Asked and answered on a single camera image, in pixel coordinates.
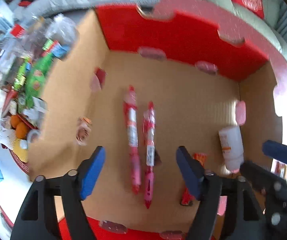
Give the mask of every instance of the white bottle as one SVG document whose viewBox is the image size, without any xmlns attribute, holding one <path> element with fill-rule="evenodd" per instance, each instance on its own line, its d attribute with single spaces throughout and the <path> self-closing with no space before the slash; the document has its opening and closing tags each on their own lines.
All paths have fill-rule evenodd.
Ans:
<svg viewBox="0 0 287 240">
<path fill-rule="evenodd" d="M 238 172 L 244 162 L 242 135 L 239 126 L 229 126 L 219 131 L 221 149 L 227 170 Z"/>
</svg>

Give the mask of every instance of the bottle label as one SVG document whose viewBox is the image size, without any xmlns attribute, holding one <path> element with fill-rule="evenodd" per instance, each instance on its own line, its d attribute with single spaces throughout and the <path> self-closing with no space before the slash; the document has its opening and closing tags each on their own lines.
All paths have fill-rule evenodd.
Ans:
<svg viewBox="0 0 287 240">
<path fill-rule="evenodd" d="M 221 149 L 223 151 L 223 155 L 224 155 L 224 158 L 225 158 L 227 155 L 230 155 L 231 147 L 228 144 L 228 140 L 227 140 L 227 136 L 226 135 L 220 135 L 219 139 L 220 139 L 220 143 L 221 143 Z"/>
</svg>

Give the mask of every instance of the yellow cloth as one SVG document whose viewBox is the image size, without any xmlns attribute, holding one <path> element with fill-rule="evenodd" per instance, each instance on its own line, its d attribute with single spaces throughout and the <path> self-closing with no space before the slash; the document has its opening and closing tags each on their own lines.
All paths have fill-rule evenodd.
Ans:
<svg viewBox="0 0 287 240">
<path fill-rule="evenodd" d="M 22 162 L 24 162 L 24 163 L 28 162 L 28 151 L 27 151 L 27 149 L 22 149 L 20 147 L 20 139 L 18 139 L 18 138 L 14 141 L 13 152 L 18 156 L 18 158 Z"/>
</svg>

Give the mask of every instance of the red cardboard panel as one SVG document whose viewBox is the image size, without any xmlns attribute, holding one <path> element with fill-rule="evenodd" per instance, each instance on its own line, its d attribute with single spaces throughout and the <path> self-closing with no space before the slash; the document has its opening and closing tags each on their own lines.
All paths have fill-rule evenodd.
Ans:
<svg viewBox="0 0 287 240">
<path fill-rule="evenodd" d="M 245 79 L 268 60 L 251 41 L 237 45 L 223 41 L 218 24 L 194 14 L 176 11 L 171 19 L 152 19 L 142 16 L 135 5 L 100 6 L 96 12 L 112 50 L 161 49 L 168 59 L 215 64 L 220 75 L 235 81 Z"/>
<path fill-rule="evenodd" d="M 162 240 L 158 233 L 143 232 L 129 229 L 125 235 L 108 232 L 99 227 L 99 221 L 87 217 L 89 225 L 98 240 Z M 71 240 L 66 219 L 59 222 L 59 229 L 63 240 Z"/>
<path fill-rule="evenodd" d="M 246 43 L 254 44 L 264 55 L 268 55 L 277 81 L 274 89 L 276 113 L 279 116 L 287 114 L 287 61 L 263 35 L 242 19 L 206 0 L 160 0 L 154 6 L 153 16 L 169 17 L 176 11 L 184 11 L 217 23 L 220 36 L 229 40 L 244 39 Z"/>
</svg>

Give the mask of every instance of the screw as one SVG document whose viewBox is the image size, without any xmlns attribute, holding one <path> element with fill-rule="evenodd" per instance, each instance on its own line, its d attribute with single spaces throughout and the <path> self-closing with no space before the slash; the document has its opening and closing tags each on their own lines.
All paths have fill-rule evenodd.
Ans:
<svg viewBox="0 0 287 240">
<path fill-rule="evenodd" d="M 277 226 L 280 222 L 280 214 L 279 213 L 274 213 L 272 216 L 271 216 L 271 224 L 273 226 Z"/>
<path fill-rule="evenodd" d="M 280 191 L 281 188 L 282 188 L 282 185 L 280 184 L 280 182 L 276 181 L 276 182 L 274 183 L 274 189 L 275 189 L 275 191 Z"/>
<path fill-rule="evenodd" d="M 238 176 L 237 179 L 239 182 L 246 182 L 246 178 L 244 176 Z"/>
<path fill-rule="evenodd" d="M 77 174 L 78 174 L 77 170 L 70 170 L 70 171 L 68 171 L 68 176 L 73 177 L 73 176 L 76 176 Z"/>
<path fill-rule="evenodd" d="M 37 182 L 43 181 L 44 178 L 45 178 L 45 176 L 39 175 L 39 176 L 36 177 L 36 181 L 37 181 Z"/>
<path fill-rule="evenodd" d="M 211 170 L 205 170 L 205 174 L 207 176 L 213 176 L 214 175 L 214 173 Z"/>
</svg>

